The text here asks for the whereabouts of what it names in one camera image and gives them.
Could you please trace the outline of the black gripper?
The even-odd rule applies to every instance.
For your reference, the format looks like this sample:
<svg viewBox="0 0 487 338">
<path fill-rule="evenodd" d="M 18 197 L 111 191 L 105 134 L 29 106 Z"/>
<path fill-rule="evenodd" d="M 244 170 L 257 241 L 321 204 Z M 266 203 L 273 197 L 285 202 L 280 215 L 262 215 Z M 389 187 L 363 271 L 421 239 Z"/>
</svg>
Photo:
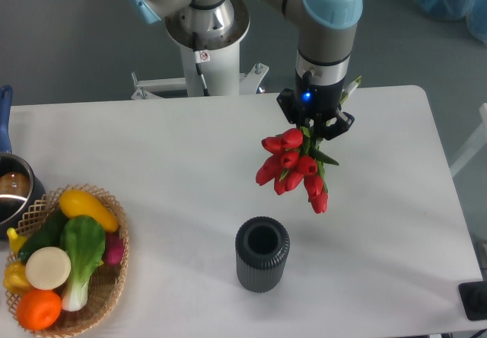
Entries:
<svg viewBox="0 0 487 338">
<path fill-rule="evenodd" d="M 283 89 L 276 100 L 290 124 L 303 126 L 305 119 L 321 115 L 318 137 L 329 141 L 348 132 L 355 121 L 353 115 L 339 110 L 344 80 L 318 85 L 296 74 L 294 88 Z"/>
</svg>

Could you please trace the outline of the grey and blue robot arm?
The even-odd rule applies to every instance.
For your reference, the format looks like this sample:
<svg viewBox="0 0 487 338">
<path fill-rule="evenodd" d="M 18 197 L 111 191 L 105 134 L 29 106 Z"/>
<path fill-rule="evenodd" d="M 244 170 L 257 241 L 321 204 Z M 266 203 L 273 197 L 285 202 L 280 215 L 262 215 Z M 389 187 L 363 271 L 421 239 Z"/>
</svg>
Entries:
<svg viewBox="0 0 487 338">
<path fill-rule="evenodd" d="M 240 42 L 250 27 L 242 0 L 128 0 L 152 24 L 162 21 L 179 46 L 191 97 L 237 95 Z M 299 32 L 294 87 L 277 98 L 288 122 L 312 126 L 320 139 L 347 132 L 345 82 L 363 0 L 261 0 Z"/>
</svg>

